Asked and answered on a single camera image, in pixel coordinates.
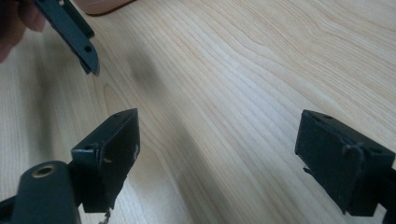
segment brown object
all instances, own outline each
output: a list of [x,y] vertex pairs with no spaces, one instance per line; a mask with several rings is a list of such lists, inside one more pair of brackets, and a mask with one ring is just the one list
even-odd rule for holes
[[102,16],[135,0],[74,0],[83,12],[90,16]]

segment finger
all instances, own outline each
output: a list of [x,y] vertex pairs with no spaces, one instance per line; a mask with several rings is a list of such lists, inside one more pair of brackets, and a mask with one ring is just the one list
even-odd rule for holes
[[25,26],[18,16],[18,6],[16,1],[0,0],[0,63],[23,37]]
[[21,2],[18,12],[22,22],[27,28],[38,32],[44,30],[46,20],[31,1]]

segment wood grain surface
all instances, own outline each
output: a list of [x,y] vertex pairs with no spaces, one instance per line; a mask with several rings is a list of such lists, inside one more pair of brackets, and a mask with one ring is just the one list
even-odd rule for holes
[[0,200],[137,107],[142,150],[110,223],[381,223],[380,206],[344,216],[294,145],[310,109],[396,149],[395,12],[393,0],[138,0],[85,16],[99,77],[49,25],[26,32],[0,64]]

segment light wood tabletop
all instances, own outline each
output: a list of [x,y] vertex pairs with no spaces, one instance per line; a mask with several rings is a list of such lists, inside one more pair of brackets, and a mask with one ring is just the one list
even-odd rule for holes
[[310,109],[396,150],[395,12],[393,0],[137,0],[84,16],[99,77],[48,24],[27,31],[0,64],[0,200],[138,108],[141,153],[109,223],[381,223],[381,206],[344,216],[294,146]]

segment wooden table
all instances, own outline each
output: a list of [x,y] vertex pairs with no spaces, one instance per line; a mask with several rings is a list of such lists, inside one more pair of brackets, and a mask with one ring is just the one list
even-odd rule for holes
[[0,200],[137,107],[142,151],[110,223],[380,223],[382,207],[344,216],[294,144],[311,109],[396,149],[395,11],[392,0],[138,0],[86,17],[99,77],[49,25],[26,32],[0,65]]

